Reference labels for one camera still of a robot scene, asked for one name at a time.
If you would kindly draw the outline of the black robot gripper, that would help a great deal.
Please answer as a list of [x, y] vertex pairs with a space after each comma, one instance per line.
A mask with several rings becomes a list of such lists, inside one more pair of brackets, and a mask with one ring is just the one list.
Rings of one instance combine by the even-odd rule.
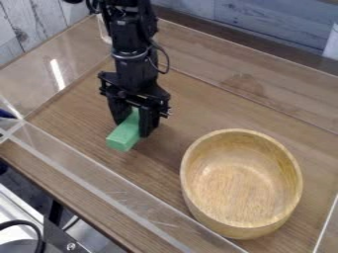
[[113, 53], [114, 72], [102, 71], [101, 94], [109, 100], [109, 107], [117, 125], [126, 121], [133, 108], [139, 109], [141, 137], [149, 137], [159, 127], [161, 118], [170, 116], [170, 93], [159, 85], [159, 56], [155, 52], [141, 54]]

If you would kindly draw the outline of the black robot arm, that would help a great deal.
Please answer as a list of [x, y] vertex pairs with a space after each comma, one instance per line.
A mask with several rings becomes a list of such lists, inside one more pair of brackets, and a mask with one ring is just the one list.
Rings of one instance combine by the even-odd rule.
[[170, 93], [159, 85], [159, 75], [170, 72], [170, 56], [157, 43], [159, 18], [151, 0], [63, 0], [84, 2], [88, 12], [101, 15], [111, 39], [115, 71], [102, 71], [101, 94], [107, 98], [119, 126], [139, 111], [138, 130], [149, 137], [170, 116]]

